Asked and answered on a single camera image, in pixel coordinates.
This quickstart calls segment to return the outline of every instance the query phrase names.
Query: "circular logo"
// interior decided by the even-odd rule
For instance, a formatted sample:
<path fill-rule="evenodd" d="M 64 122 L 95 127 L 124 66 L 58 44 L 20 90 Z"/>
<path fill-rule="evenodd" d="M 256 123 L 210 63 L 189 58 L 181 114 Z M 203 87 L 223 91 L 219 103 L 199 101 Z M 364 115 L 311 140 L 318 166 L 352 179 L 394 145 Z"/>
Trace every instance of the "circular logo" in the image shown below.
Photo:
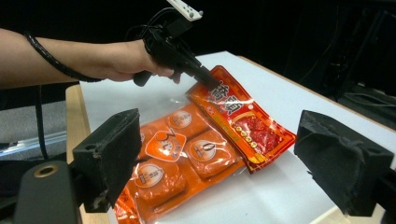
<path fill-rule="evenodd" d="M 169 117 L 169 123 L 172 127 L 182 129 L 191 124 L 191 114 L 189 112 L 180 110 Z"/>
<path fill-rule="evenodd" d="M 216 144 L 206 140 L 196 141 L 192 143 L 190 151 L 194 159 L 198 161 L 209 161 L 216 154 Z"/>
<path fill-rule="evenodd" d="M 140 188 L 149 188 L 156 185 L 163 178 L 163 169 L 154 164 L 145 164 L 138 167 L 134 182 Z"/>

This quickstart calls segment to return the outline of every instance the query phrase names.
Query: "black cable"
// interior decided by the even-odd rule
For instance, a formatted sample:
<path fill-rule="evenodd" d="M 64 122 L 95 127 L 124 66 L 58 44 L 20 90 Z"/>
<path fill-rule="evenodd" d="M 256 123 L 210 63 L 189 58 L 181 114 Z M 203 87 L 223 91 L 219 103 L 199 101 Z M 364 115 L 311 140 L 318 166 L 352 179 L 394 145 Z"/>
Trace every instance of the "black cable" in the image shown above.
<path fill-rule="evenodd" d="M 176 9 L 174 9 L 173 7 L 165 7 L 163 9 L 161 9 L 160 11 L 158 11 L 154 16 L 152 16 L 151 19 L 148 21 L 148 23 L 130 28 L 127 32 L 126 37 L 129 35 L 129 32 L 135 28 L 143 28 L 141 30 L 141 32 L 138 35 L 136 35 L 135 39 L 143 38 L 148 29 L 152 29 L 152 28 L 161 29 L 160 26 L 154 25 L 154 23 L 157 22 L 158 19 L 161 19 L 163 17 L 163 15 L 168 14 L 168 13 L 174 13 L 175 15 L 177 15 L 179 12 Z"/>
<path fill-rule="evenodd" d="M 37 51 L 41 55 L 41 57 L 43 57 L 48 63 L 50 63 L 52 66 L 54 66 L 65 75 L 86 82 L 102 81 L 101 78 L 86 77 L 56 60 L 46 49 L 43 48 L 43 46 L 40 45 L 40 43 L 38 43 L 38 41 L 29 32 L 25 32 L 24 36 L 26 37 L 27 41 L 29 41 L 30 45 L 32 45 L 32 47 L 35 49 L 35 51 Z"/>
<path fill-rule="evenodd" d="M 46 149 L 46 141 L 44 138 L 44 120 L 43 120 L 43 108 L 41 100 L 41 86 L 35 88 L 35 117 L 37 119 L 37 130 L 38 130 L 38 143 L 40 144 L 41 154 L 44 160 L 49 158 Z"/>

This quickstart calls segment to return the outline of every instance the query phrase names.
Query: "orange food package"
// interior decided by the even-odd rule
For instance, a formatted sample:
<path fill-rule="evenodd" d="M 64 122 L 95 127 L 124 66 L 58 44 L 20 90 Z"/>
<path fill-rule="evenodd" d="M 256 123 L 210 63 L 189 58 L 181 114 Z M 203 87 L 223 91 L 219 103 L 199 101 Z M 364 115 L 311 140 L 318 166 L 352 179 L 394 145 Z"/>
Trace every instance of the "orange food package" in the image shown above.
<path fill-rule="evenodd" d="M 232 139 L 254 174 L 294 144 L 296 135 L 265 113 L 224 67 L 211 74 L 220 81 L 213 91 L 197 84 L 187 94 Z"/>
<path fill-rule="evenodd" d="M 130 221 L 152 223 L 244 167 L 237 149 L 195 104 L 141 126 L 140 132 L 141 162 L 126 185 L 131 192 L 129 205 L 138 217 L 131 216 Z M 120 224 L 128 223 L 125 218 L 118 220 Z"/>
<path fill-rule="evenodd" d="M 233 146 L 213 130 L 191 139 L 185 151 L 193 168 L 203 179 L 217 175 L 237 160 Z"/>
<path fill-rule="evenodd" d="M 118 217 L 120 224 L 152 223 L 239 169 L 260 171 L 294 143 L 295 134 L 225 68 L 218 65 L 211 74 L 220 81 L 213 91 L 197 83 L 186 92 L 188 105 L 141 126 L 141 162 L 125 187 L 130 200 L 121 194 L 131 209 L 120 215 L 130 222 Z"/>

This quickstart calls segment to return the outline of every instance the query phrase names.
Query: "cable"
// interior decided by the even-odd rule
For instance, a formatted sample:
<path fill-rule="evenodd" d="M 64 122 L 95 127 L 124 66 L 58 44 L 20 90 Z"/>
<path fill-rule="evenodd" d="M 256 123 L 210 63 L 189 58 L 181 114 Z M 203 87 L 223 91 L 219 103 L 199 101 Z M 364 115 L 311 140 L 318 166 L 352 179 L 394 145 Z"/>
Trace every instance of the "cable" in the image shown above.
<path fill-rule="evenodd" d="M 161 29 L 162 28 L 161 26 L 154 25 L 154 23 L 157 22 L 158 19 L 162 18 L 163 15 L 168 14 L 168 13 L 178 14 L 178 11 L 176 9 L 174 9 L 173 7 L 165 7 L 163 9 L 161 9 L 153 17 L 151 17 L 151 19 L 148 21 L 147 24 L 136 25 L 136 26 L 129 28 L 125 34 L 125 40 L 128 40 L 128 36 L 130 35 L 131 31 L 134 29 L 143 28 L 140 31 L 140 33 L 136 35 L 136 37 L 134 39 L 143 38 L 148 29 Z"/>
<path fill-rule="evenodd" d="M 24 32 L 24 36 L 26 37 L 27 41 L 32 45 L 32 47 L 43 57 L 49 64 L 54 66 L 56 69 L 58 69 L 60 72 L 63 74 L 78 79 L 80 81 L 86 81 L 86 82 L 97 82 L 97 81 L 102 81 L 101 78 L 95 78 L 95 77 L 87 77 L 82 75 L 81 73 L 67 67 L 63 63 L 59 62 L 56 60 L 46 49 L 44 49 L 43 46 L 35 39 L 34 36 L 32 36 L 29 32 Z"/>
<path fill-rule="evenodd" d="M 132 30 L 136 30 L 136 29 L 139 29 L 139 28 L 160 29 L 160 27 L 158 27 L 158 26 L 136 25 L 136 26 L 133 26 L 133 27 L 131 27 L 131 28 L 128 29 L 128 31 L 127 31 L 126 34 L 125 34 L 124 40 L 125 40 L 125 41 L 128 41 L 128 40 L 129 40 L 129 36 L 131 35 L 130 33 L 132 32 Z"/>
<path fill-rule="evenodd" d="M 49 158 L 46 149 L 46 141 L 44 139 L 44 121 L 43 121 L 43 108 L 41 101 L 41 86 L 35 88 L 35 117 L 37 119 L 37 130 L 38 130 L 38 143 L 40 145 L 41 154 L 44 160 Z"/>
<path fill-rule="evenodd" d="M 388 102 L 385 102 L 385 101 L 383 101 L 383 100 L 381 100 L 381 99 L 378 99 L 378 98 L 376 98 L 376 97 L 374 97 L 374 96 L 372 96 L 372 95 L 365 94 L 365 93 L 352 93 L 352 92 L 347 92 L 347 93 L 345 93 L 344 95 L 345 95 L 345 97 L 346 97 L 348 100 L 353 101 L 353 102 L 355 102 L 355 103 L 357 103 L 357 104 L 360 104 L 360 105 L 396 107 L 396 105 L 389 104 Z M 351 97 L 351 96 L 363 96 L 363 97 L 370 98 L 370 99 L 372 99 L 372 100 L 376 100 L 376 101 L 378 101 L 378 102 L 380 102 L 380 103 L 383 103 L 383 104 L 368 104 L 368 103 L 360 102 L 360 101 L 358 101 L 358 100 L 356 100 L 356 99 L 353 99 L 353 97 Z"/>

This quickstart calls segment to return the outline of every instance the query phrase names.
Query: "white device top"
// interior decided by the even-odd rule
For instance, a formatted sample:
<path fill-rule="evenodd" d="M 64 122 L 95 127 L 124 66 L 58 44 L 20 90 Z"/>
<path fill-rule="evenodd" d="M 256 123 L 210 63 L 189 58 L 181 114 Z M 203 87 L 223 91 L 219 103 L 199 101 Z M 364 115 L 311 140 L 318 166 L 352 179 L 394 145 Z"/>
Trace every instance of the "white device top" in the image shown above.
<path fill-rule="evenodd" d="M 203 11 L 197 11 L 194 8 L 190 7 L 186 3 L 180 0 L 166 0 L 170 3 L 178 12 L 181 13 L 187 20 L 189 21 L 197 21 L 202 18 L 204 15 Z"/>

